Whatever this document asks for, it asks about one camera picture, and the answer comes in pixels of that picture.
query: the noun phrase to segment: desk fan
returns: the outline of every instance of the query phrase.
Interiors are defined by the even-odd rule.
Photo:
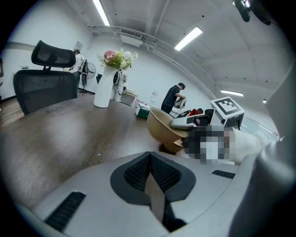
[[[87,85],[87,80],[94,77],[96,74],[96,67],[91,62],[86,62],[85,67],[83,68],[82,74],[81,74],[81,85],[83,87],[82,90],[80,90],[81,93],[86,93],[84,90],[84,87]]]

